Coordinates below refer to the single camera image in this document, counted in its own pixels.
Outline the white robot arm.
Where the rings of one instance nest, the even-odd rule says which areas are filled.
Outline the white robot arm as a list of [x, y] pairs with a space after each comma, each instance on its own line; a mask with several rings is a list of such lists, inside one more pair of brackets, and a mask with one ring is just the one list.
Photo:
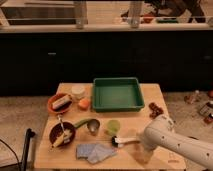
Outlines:
[[168, 115], [157, 116], [139, 134], [143, 148], [154, 151], [161, 146], [213, 170], [213, 144], [177, 134], [173, 127]]

